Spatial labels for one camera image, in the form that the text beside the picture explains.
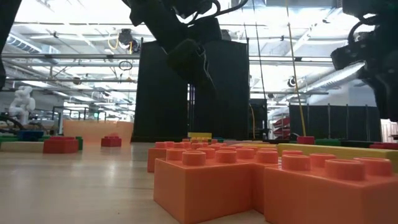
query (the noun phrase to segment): floor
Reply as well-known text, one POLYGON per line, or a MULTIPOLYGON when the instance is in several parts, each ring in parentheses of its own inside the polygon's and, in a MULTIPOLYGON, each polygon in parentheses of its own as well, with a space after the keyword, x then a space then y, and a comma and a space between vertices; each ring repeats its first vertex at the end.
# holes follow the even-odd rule
MULTIPOLYGON (((0 152, 0 223, 178 223, 152 199, 152 145, 69 155, 0 152)), ((250 211, 205 223, 265 221, 250 211)))

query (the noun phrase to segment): black partition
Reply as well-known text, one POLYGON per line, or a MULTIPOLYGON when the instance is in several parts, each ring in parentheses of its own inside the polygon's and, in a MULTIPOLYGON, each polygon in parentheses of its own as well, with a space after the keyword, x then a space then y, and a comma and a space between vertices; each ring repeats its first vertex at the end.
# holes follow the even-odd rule
POLYGON ((193 132, 248 138, 249 59, 247 44, 218 40, 204 45, 216 97, 195 90, 188 120, 188 85, 165 62, 156 42, 141 49, 133 141, 179 141, 193 132))
MULTIPOLYGON (((302 108, 307 136, 316 139, 381 141, 381 121, 376 107, 303 105, 302 108)), ((289 116, 290 132, 302 135, 298 105, 289 106, 289 116)))

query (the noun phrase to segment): ceiling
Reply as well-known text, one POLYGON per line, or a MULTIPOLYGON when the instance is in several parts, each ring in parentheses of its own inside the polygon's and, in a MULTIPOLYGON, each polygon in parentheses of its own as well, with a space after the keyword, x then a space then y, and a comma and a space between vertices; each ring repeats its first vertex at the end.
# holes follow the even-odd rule
MULTIPOLYGON (((231 1, 220 0, 220 3, 221 8, 226 9, 231 1)), ((252 91, 262 91, 261 75, 263 75, 265 91, 291 91, 291 88, 287 86, 288 80, 294 74, 291 59, 288 58, 292 55, 287 26, 289 21, 294 55, 303 57, 303 61, 305 59, 307 61, 296 64, 300 87, 309 85, 310 82, 333 72, 330 54, 336 48, 346 45, 349 30, 358 21, 355 17, 343 14, 341 8, 318 7, 315 4, 314 7, 291 7, 288 19, 284 7, 264 7, 257 3, 254 5, 255 10, 246 6, 242 10, 218 17, 221 28, 228 30, 232 41, 246 42, 246 38, 249 38, 252 91)), ((214 12, 215 7, 205 15, 214 12)), ((112 49, 116 45, 116 38, 121 29, 132 29, 133 37, 143 38, 144 42, 154 40, 145 25, 137 27, 131 25, 129 14, 130 9, 121 0, 23 0, 11 34, 38 49, 43 46, 52 46, 61 54, 128 54, 128 49, 122 47, 112 49)), ((188 22, 190 19, 181 19, 181 21, 188 22)), ((362 26, 357 32, 370 31, 372 28, 362 26)), ((6 45, 3 52, 3 54, 26 53, 10 44, 6 45)), ((51 68, 48 66, 50 64, 43 60, 18 58, 7 60, 12 60, 19 65, 6 63, 12 77, 29 77, 31 74, 26 70, 27 68, 37 71, 35 76, 38 78, 50 76, 51 68)), ((139 58, 129 61, 132 64, 132 69, 129 71, 119 69, 118 65, 121 61, 62 59, 59 60, 59 66, 53 67, 52 74, 57 74, 55 78, 59 79, 80 77, 90 80, 115 80, 117 77, 123 80, 127 78, 137 80, 139 58), (102 65, 82 67, 79 63, 102 65)), ((122 93, 122 95, 115 94, 114 99, 119 102, 134 103, 137 89, 137 84, 134 82, 47 84, 54 88, 85 89, 79 93, 63 92, 67 96, 59 96, 70 98, 74 95, 83 95, 92 97, 95 101, 109 101, 109 98, 104 98, 102 94, 90 92, 90 90, 120 89, 131 92, 122 93)), ((252 97, 263 98, 263 94, 253 93, 252 97)))

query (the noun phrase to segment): white robot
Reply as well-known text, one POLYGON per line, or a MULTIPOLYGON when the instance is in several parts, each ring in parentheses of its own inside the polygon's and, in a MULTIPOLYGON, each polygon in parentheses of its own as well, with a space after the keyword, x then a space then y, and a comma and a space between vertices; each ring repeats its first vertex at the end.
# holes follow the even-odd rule
POLYGON ((32 90, 30 86, 20 86, 18 90, 15 91, 15 99, 9 108, 9 115, 17 116, 22 125, 28 123, 29 112, 35 110, 36 107, 35 100, 30 97, 32 90))

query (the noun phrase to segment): blue lego brick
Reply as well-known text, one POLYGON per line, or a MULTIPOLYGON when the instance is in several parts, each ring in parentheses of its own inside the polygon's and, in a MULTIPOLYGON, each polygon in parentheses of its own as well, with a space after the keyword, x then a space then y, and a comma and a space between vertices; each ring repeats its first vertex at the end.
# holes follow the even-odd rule
POLYGON ((43 131, 18 131, 18 141, 38 141, 44 135, 43 131))

